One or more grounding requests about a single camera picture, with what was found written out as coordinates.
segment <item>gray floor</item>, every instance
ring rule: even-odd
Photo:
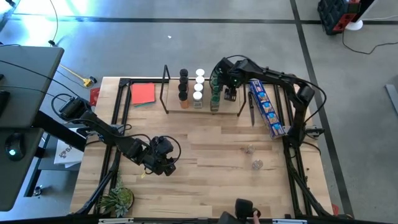
[[[294,19],[289,0],[53,1],[59,16]],[[296,2],[301,19],[318,19],[317,0]],[[48,45],[56,23],[43,16],[21,15],[53,16],[47,0],[22,0],[15,13],[19,15],[11,18],[0,32],[2,42]],[[366,17],[397,14],[397,1],[380,0]],[[345,41],[352,48],[369,51],[376,44],[396,42],[396,28],[364,26],[360,31],[346,32]],[[341,35],[326,36],[319,25],[303,25],[303,31],[318,84],[328,94],[326,114],[354,215],[362,220],[397,222],[398,168],[395,158],[398,156],[398,117],[384,85],[398,85],[398,46],[381,47],[367,56],[350,52],[342,45]],[[173,76],[183,67],[192,73],[203,68],[209,74],[222,57],[234,54],[247,55],[261,65],[308,79],[294,24],[64,21],[59,22],[56,42],[65,49],[62,64],[86,77],[92,75],[99,81],[107,76],[159,77],[164,64],[169,66]],[[88,90],[59,74],[55,78],[82,97],[89,97]],[[62,92],[65,90],[54,83],[49,90],[52,94]],[[55,118],[49,101],[50,98],[46,98],[41,110]],[[318,116],[315,123],[320,124]],[[341,210],[340,195],[323,137],[319,144],[330,196]],[[0,212],[0,220],[67,214],[76,176],[62,175],[43,175],[40,184],[52,185],[56,190],[40,199],[18,198],[11,212]]]

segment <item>succulent plant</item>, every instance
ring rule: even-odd
[[[123,187],[122,178],[118,172],[116,187],[108,195],[100,198],[99,206],[104,209],[104,214],[116,213],[116,217],[123,217],[134,202],[134,194],[130,189]]]

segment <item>wooden tabletop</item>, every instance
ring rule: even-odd
[[[95,113],[107,123],[111,122],[118,83],[117,77],[103,78]],[[273,87],[265,85],[265,88],[276,107]],[[126,92],[121,100],[118,124],[121,122]],[[256,107],[256,121],[252,127],[248,106],[240,117],[233,114],[166,114],[159,100],[160,84],[155,85],[155,92],[155,104],[140,108],[130,106],[127,124],[131,124],[132,129],[127,134],[143,133],[151,138],[172,136],[181,144],[182,155],[176,163],[177,170],[170,177],[152,174],[141,178],[143,166],[121,158],[124,185],[136,196],[127,217],[218,218],[223,211],[234,213],[237,198],[252,200],[263,218],[294,214],[282,141],[269,137],[269,131]],[[282,105],[285,105],[282,92],[281,98]],[[306,141],[316,144],[311,139]],[[253,155],[244,153],[248,144],[256,147]],[[86,148],[71,212],[81,208],[97,188],[105,147],[99,142]],[[176,157],[178,147],[175,144],[174,149],[172,156]],[[301,152],[308,187],[324,209],[332,213],[319,152],[305,144]],[[264,163],[261,170],[252,170],[252,162],[256,159]],[[305,212],[298,187],[297,192],[300,207]]]

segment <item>black floor stripe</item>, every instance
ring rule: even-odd
[[[45,16],[48,21],[55,17],[42,14],[14,13],[9,20],[20,21],[25,16]],[[164,23],[221,23],[221,24],[295,24],[293,19],[184,19],[184,18],[115,18],[97,16],[59,16],[60,22],[164,22]],[[302,24],[320,25],[319,20],[302,20]],[[398,25],[398,21],[364,21],[366,25]]]
[[[305,65],[307,66],[308,76],[310,77],[310,81],[312,83],[318,85],[317,78],[315,76],[315,72],[313,69],[312,61],[310,58],[310,52],[308,51],[308,46],[305,41],[303,26],[300,21],[300,16],[299,16],[299,12],[297,10],[296,1],[290,0],[290,3],[292,5],[293,15],[296,20],[296,28],[297,28],[297,32],[298,32],[298,37],[300,39],[300,45],[303,50]],[[322,104],[322,98],[321,98],[321,94],[319,91],[317,91],[315,94],[315,103],[317,104],[317,106],[320,106]],[[325,135],[325,139],[326,139],[326,145],[328,147],[328,152],[330,155],[331,166],[333,168],[333,172],[335,173],[336,184],[337,184],[337,188],[338,188],[338,191],[340,194],[341,204],[343,206],[344,213],[350,214],[351,216],[354,217],[353,209],[351,207],[351,202],[348,197],[348,191],[347,191],[347,187],[345,184],[343,172],[341,170],[340,162],[338,160],[335,143],[334,143],[333,137],[331,135],[328,118],[326,116],[324,108],[322,108],[320,110],[319,117],[321,120],[322,127],[325,128],[324,135]]]
[[[24,16],[41,16],[32,14],[14,14],[10,20],[20,21]],[[46,16],[49,21],[55,17]],[[91,16],[58,16],[60,22],[162,22],[162,23],[218,23],[218,24],[294,24],[291,19],[179,19],[179,18],[112,18]]]

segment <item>white stand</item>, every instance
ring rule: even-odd
[[[352,30],[352,31],[356,31],[356,30],[360,30],[363,26],[363,21],[359,20],[356,22],[350,22],[347,26],[346,29],[347,30]]]

